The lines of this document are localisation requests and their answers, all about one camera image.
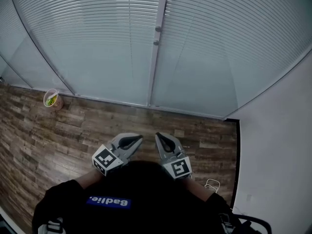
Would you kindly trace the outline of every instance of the black and white marker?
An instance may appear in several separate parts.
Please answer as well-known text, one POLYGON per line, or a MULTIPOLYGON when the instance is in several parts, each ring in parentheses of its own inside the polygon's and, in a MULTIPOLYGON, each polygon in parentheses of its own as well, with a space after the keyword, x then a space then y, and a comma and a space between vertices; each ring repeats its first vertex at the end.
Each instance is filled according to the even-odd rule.
POLYGON ((162 166, 172 178, 189 176, 192 173, 190 159, 185 155, 180 141, 165 133, 156 133, 155 139, 162 166))
POLYGON ((133 133, 117 135, 106 146, 101 145, 93 154, 93 165, 105 176, 108 171, 128 164, 130 156, 136 152, 143 141, 143 136, 133 133))

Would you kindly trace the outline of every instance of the white cable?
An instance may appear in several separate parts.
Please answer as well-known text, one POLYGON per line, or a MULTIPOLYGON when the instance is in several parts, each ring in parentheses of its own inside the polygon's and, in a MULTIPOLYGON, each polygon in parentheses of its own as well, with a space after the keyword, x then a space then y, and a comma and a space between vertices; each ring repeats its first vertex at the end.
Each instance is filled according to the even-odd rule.
POLYGON ((236 206, 234 206, 233 208, 230 208, 230 209, 233 211, 234 208, 236 208, 236 209, 239 211, 239 214, 241 214, 241 215, 246 215, 246 213, 242 213, 242 212, 240 211, 240 209, 238 209, 236 206))
POLYGON ((219 190, 219 188, 220 188, 220 182, 218 181, 218 180, 215 180, 215 179, 212 179, 212 178, 209 178, 209 179, 207 179, 207 181, 206 181, 206 184, 205 184, 205 186, 204 186, 205 188, 212 188, 212 189, 214 189, 215 190, 215 193, 217 193, 218 192, 218 190, 219 190), (212 185, 210 185, 209 183, 208 183, 208 181, 209 180, 212 180, 212 181, 215 181, 215 182, 217 182, 218 184, 219 184, 219 186, 212 186, 212 185))

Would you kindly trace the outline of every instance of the black shirt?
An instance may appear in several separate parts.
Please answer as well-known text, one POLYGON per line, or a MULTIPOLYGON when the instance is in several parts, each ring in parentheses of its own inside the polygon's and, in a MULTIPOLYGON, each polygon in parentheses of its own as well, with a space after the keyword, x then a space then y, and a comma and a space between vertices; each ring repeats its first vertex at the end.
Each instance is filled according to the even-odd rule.
POLYGON ((232 214, 219 195, 204 202, 160 165, 133 161, 86 190, 75 180, 52 187, 37 205, 32 225, 38 233, 42 224, 61 217, 67 234, 188 229, 223 233, 220 213, 232 214))

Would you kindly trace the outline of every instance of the wooden floor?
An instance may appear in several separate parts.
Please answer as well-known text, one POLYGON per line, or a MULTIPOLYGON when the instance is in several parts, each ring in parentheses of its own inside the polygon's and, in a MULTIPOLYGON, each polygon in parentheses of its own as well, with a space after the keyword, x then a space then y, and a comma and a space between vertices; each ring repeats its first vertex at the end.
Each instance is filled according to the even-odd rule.
POLYGON ((91 156, 122 132, 144 135, 132 160, 159 161, 155 133, 178 137, 193 178, 221 183, 228 203, 236 168, 236 123, 147 110, 75 97, 49 111, 44 93, 0 85, 0 204, 26 233, 36 204, 50 187, 92 169, 91 156))

